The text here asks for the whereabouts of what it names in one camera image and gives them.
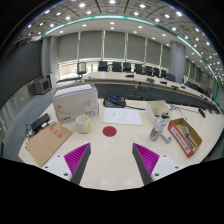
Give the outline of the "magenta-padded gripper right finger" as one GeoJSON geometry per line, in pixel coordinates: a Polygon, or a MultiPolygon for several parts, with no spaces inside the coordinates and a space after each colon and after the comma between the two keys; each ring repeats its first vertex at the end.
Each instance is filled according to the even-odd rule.
{"type": "Polygon", "coordinates": [[[144,185],[152,183],[179,170],[179,165],[168,155],[158,155],[137,143],[133,144],[132,154],[137,163],[144,185]]]}

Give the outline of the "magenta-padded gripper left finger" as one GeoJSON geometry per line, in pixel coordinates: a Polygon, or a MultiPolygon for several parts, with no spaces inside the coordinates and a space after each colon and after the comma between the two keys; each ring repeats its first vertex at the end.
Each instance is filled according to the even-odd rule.
{"type": "Polygon", "coordinates": [[[87,143],[66,155],[52,157],[42,169],[79,185],[90,154],[91,145],[87,143]]]}

